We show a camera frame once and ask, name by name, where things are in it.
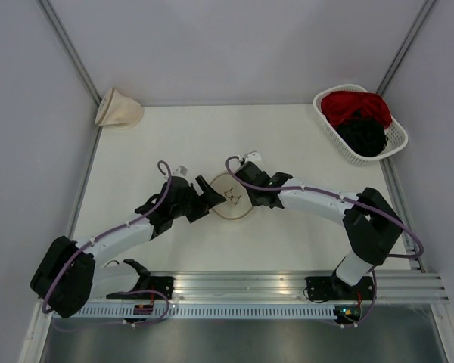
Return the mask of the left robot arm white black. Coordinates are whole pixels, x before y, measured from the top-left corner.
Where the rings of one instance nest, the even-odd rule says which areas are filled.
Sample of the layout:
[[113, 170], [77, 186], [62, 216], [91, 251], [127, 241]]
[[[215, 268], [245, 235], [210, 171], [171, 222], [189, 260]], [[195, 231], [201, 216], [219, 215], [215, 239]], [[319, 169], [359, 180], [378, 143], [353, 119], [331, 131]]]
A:
[[92, 292], [100, 290], [102, 282], [112, 284], [119, 271], [128, 277], [106, 293], [108, 299], [150, 298], [151, 273], [143, 265], [134, 259], [109, 267], [105, 263], [168, 231], [175, 219], [195, 222], [226, 201], [202, 176], [195, 181], [199, 191], [181, 176], [168, 178], [161, 191], [137, 207], [129, 220], [96, 237], [56, 238], [30, 282], [31, 289], [42, 298], [42, 311], [69, 318], [86, 304]]

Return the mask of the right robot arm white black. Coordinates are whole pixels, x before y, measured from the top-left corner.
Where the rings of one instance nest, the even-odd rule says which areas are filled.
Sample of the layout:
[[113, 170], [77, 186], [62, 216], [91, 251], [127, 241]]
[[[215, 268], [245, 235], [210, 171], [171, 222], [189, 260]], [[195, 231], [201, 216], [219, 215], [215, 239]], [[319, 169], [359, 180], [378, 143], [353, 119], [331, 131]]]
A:
[[305, 186], [284, 172], [270, 176], [251, 161], [241, 162], [234, 175], [253, 206], [312, 213], [344, 228], [350, 251], [328, 278], [336, 299], [354, 294], [369, 270], [384, 264], [402, 233], [398, 215], [374, 188], [342, 195]]

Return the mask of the red bra in basket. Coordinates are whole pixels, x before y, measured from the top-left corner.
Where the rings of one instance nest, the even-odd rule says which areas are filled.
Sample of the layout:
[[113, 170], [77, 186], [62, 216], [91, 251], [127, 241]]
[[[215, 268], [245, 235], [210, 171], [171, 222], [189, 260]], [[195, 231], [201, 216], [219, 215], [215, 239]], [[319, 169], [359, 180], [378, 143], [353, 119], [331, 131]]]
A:
[[371, 92], [331, 92], [321, 100], [321, 111], [334, 129], [352, 119], [374, 119], [384, 129], [392, 123], [390, 109], [383, 98]]

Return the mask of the black bra in basket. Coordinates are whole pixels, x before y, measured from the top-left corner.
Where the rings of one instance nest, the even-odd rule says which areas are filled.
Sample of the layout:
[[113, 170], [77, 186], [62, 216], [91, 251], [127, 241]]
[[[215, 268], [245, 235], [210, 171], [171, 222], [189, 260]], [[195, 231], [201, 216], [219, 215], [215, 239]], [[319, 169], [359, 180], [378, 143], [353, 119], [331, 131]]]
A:
[[339, 136], [356, 154], [376, 157], [387, 146], [384, 127], [372, 116], [363, 116], [357, 110], [336, 128]]

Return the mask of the white plastic laundry basket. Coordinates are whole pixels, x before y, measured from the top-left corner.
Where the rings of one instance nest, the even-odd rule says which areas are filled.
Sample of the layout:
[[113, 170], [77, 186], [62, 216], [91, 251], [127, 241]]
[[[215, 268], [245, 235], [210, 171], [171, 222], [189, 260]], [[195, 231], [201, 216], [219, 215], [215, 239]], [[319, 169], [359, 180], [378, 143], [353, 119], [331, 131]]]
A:
[[398, 153], [408, 144], [409, 138], [406, 130], [392, 116], [392, 123], [384, 131], [385, 136], [387, 137], [387, 146], [382, 150], [382, 152], [374, 157], [365, 157], [356, 153], [335, 131], [335, 128], [329, 123], [328, 119], [325, 117], [321, 109], [322, 100], [332, 92], [336, 91], [368, 93], [368, 90], [356, 84], [343, 84], [319, 92], [313, 99], [313, 107], [315, 112], [318, 114], [317, 123], [319, 127], [325, 133], [328, 140], [335, 146], [340, 155], [343, 156], [349, 163], [353, 164], [354, 166], [363, 166], [366, 163], [380, 161]]

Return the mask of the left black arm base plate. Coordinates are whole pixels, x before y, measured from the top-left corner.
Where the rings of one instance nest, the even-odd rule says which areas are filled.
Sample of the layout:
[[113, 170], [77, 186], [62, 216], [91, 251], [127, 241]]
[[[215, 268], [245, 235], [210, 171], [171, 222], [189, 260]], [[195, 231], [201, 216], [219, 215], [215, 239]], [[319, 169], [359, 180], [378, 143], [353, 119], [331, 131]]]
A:
[[173, 294], [173, 282], [174, 278], [171, 276], [140, 277], [134, 287], [126, 290], [126, 292], [132, 292], [132, 294], [125, 294], [122, 291], [117, 291], [106, 295], [106, 299], [148, 301], [149, 303], [155, 302], [156, 300], [163, 300], [163, 298], [156, 293], [140, 293], [140, 290], [155, 290], [158, 293], [162, 293], [167, 299], [171, 299]]

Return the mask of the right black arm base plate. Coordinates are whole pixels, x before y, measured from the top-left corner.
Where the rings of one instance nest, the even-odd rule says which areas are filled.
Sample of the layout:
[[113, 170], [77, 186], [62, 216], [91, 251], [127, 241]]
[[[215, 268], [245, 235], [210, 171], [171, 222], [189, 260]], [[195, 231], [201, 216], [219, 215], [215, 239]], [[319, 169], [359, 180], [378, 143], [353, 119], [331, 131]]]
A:
[[359, 301], [371, 300], [375, 292], [375, 284], [371, 277], [365, 276], [350, 286], [333, 276], [306, 277], [306, 292], [309, 300], [316, 302], [328, 301]]

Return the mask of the aluminium mounting rail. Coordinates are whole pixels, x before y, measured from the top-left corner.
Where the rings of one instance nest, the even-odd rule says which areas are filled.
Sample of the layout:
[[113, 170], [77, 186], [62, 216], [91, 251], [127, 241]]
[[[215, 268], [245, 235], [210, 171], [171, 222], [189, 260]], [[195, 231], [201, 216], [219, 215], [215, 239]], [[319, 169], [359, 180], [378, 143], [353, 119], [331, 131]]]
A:
[[[173, 278], [176, 303], [301, 303], [306, 278], [330, 271], [153, 271], [153, 277]], [[447, 303], [448, 293], [436, 273], [419, 270], [376, 271], [377, 303]], [[132, 268], [118, 265], [95, 274], [88, 303], [105, 302], [106, 295], [130, 291], [138, 280]]]

